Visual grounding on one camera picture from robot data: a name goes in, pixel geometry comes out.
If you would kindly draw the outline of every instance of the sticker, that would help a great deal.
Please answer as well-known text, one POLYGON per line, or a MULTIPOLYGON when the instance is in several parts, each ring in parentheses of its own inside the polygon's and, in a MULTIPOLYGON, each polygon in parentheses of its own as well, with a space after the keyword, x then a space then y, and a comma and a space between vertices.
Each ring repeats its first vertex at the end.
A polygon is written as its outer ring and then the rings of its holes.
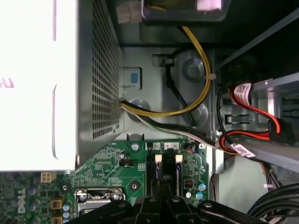
POLYGON ((264 183, 263 188, 273 188, 273 185, 264 183))
POLYGON ((234 95, 238 97, 244 104, 250 105, 248 98, 250 89, 251 83, 243 83, 235 88, 234 95))
POLYGON ((188 141, 189 141, 189 142, 195 142, 195 140, 192 139, 192 138, 188 138, 188 141))
POLYGON ((241 156, 245 156, 247 158, 255 157, 255 155, 250 152, 247 148, 242 146, 241 144, 231 144, 230 145, 238 154, 241 156))
POLYGON ((275 223, 278 223, 281 219, 282 219, 282 217, 274 217, 268 223, 269 224, 275 224, 275 223))
POLYGON ((160 142, 154 142, 153 143, 153 150, 160 150, 161 143, 160 142))
POLYGON ((171 148, 173 148, 174 150, 178 150, 178 148, 179 148, 179 143, 178 143, 178 142, 172 142, 172 143, 171 143, 171 148))
POLYGON ((174 150, 179 150, 179 143, 178 142, 165 142, 164 143, 164 150, 173 148, 174 150))
POLYGON ((164 150, 171 148, 171 142, 164 142, 164 150))

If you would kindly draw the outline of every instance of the white wire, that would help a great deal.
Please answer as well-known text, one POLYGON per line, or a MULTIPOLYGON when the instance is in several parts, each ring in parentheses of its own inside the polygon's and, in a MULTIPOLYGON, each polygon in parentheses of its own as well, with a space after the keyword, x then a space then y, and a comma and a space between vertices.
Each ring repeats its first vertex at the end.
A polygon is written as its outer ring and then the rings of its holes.
POLYGON ((204 143, 206 144, 207 146, 210 146, 212 148, 215 148, 215 149, 218 149, 217 147, 215 146, 212 146, 210 144, 208 144, 207 142, 205 142, 203 139, 195 136, 195 135, 192 135, 192 134, 189 134, 189 133, 186 133, 186 132, 182 132, 182 131, 175 131, 175 130, 170 130, 170 129, 165 129, 165 128, 159 128, 159 127, 155 127, 155 126, 152 126, 151 124, 147 123, 145 120, 143 120, 139 115, 129 111, 128 109, 126 109, 125 107, 122 107, 123 110, 125 110, 126 112, 134 115, 135 117, 137 117, 142 123, 144 123, 146 126, 149 126, 150 128, 153 128, 153 129, 157 129, 159 131, 162 131, 162 132, 166 132, 166 133, 174 133, 174 134, 179 134, 179 135, 183 135, 183 136, 186 136, 186 137, 189 137, 189 138, 192 138, 200 143, 204 143))

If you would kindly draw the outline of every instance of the yellow wire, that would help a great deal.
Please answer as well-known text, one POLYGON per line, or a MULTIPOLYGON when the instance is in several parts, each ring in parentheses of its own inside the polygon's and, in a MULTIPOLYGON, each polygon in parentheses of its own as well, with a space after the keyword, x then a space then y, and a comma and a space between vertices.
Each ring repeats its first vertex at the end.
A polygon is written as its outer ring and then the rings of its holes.
MULTIPOLYGON (((161 7, 158 6, 150 6, 150 8, 155 9, 155 10, 164 10, 161 7)), ((195 107, 197 107, 198 105, 200 105, 206 98, 208 92, 209 92, 209 88, 211 85, 211 80, 210 80, 210 74, 211 74, 211 70, 210 70, 210 65, 209 65, 209 60, 207 59, 207 56, 203 50, 203 48, 201 47, 200 43, 198 42, 198 40, 196 39, 196 37, 194 36, 194 34, 191 32, 191 30, 186 27, 186 26, 182 26, 182 29, 184 30, 184 32, 187 34, 187 36, 189 37, 190 41, 192 42, 192 44, 194 45, 194 47, 196 48, 196 50, 198 51, 202 62, 204 64, 205 67, 205 73, 206 73, 206 83, 204 86, 203 91, 201 92, 200 96, 197 98, 196 101, 194 101, 191 105, 187 106, 186 108, 180 110, 180 111, 173 111, 173 112, 147 112, 147 111, 143 111, 140 109, 135 109, 133 107, 130 107, 129 105, 126 104, 121 104, 123 107, 125 107, 127 110, 138 114, 138 115, 142 115, 142 116, 148 116, 148 117, 166 117, 166 116, 173 116, 173 115, 179 115, 182 113, 186 113, 189 112, 190 110, 194 109, 195 107)))

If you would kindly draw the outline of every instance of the electrical component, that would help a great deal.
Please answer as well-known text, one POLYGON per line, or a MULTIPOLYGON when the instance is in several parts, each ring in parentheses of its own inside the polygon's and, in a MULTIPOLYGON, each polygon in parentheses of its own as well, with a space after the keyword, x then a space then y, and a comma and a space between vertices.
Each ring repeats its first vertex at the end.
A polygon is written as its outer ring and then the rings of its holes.
POLYGON ((63 224, 63 217, 52 217, 51 224, 63 224))
POLYGON ((281 144, 289 144, 293 146, 296 142, 292 124, 282 119, 278 119, 280 132, 277 133, 276 124, 273 120, 268 120, 269 139, 273 142, 281 144))
POLYGON ((82 216, 111 200, 125 200, 126 196, 121 188, 87 188, 77 189, 75 198, 78 202, 78 215, 82 216))
POLYGON ((125 150, 121 150, 120 153, 119 153, 119 158, 121 160, 125 159, 126 158, 126 151, 125 150))
POLYGON ((183 162, 183 155, 176 154, 176 163, 182 163, 183 162))
POLYGON ((199 186, 198 186, 198 189, 200 191, 205 191, 206 190, 206 185, 204 183, 201 183, 199 186))
POLYGON ((62 209, 64 198, 56 198, 50 201, 50 208, 53 210, 62 209))
POLYGON ((57 177, 57 172, 43 172, 41 173, 41 183, 51 183, 57 177))
POLYGON ((192 197, 192 193, 190 191, 187 191, 185 196, 186 198, 190 199, 192 197))
POLYGON ((63 211, 69 211, 69 210, 71 210, 71 205, 72 205, 72 202, 71 202, 71 201, 67 201, 67 202, 63 205, 63 207, 62 207, 63 211))
POLYGON ((184 180, 185 188, 193 188, 193 180, 184 180))
POLYGON ((203 194, 201 192, 197 192, 195 197, 197 200, 201 200, 203 198, 203 194))
POLYGON ((130 168, 130 167, 134 166, 134 160, 132 160, 132 159, 120 160, 119 166, 124 167, 124 168, 130 168))
POLYGON ((155 161, 156 161, 156 163, 162 162, 162 155, 161 154, 156 154, 155 155, 155 161))

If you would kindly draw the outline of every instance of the orange wire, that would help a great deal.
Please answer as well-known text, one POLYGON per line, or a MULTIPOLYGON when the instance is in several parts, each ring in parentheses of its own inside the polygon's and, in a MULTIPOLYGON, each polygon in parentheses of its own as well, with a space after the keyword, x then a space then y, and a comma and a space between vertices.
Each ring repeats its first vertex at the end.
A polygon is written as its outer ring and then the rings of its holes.
MULTIPOLYGON (((250 136, 250 137, 253 137, 253 138, 256 138, 256 139, 261 139, 261 140, 270 140, 269 137, 263 137, 263 136, 259 136, 259 135, 256 135, 256 134, 253 134, 253 133, 249 133, 249 132, 243 132, 243 131, 231 131, 231 132, 228 132, 228 136, 230 135, 233 135, 233 134, 242 134, 242 135, 246 135, 246 136, 250 136)), ((225 137, 220 137, 221 139, 221 143, 220 143, 220 147, 222 149, 224 149, 224 151, 229 151, 230 153, 234 153, 235 151, 226 147, 225 146, 225 137)))
POLYGON ((279 125, 279 122, 278 122, 278 120, 276 119, 276 117, 272 116, 271 114, 269 114, 269 113, 267 113, 266 111, 263 111, 263 110, 261 110, 261 109, 259 109, 259 108, 253 107, 253 106, 251 106, 251 105, 244 104, 244 103, 243 103, 243 102, 242 102, 236 95, 234 95, 234 97, 235 97, 235 99, 238 101, 238 104, 241 104, 241 105, 244 106, 245 108, 246 108, 246 107, 247 107, 247 108, 250 108, 251 110, 257 111, 257 112, 259 112, 259 113, 262 113, 262 114, 264 114, 264 115, 270 117, 270 118, 274 121, 274 123, 275 123, 275 125, 276 125, 276 133, 280 133, 280 125, 279 125))

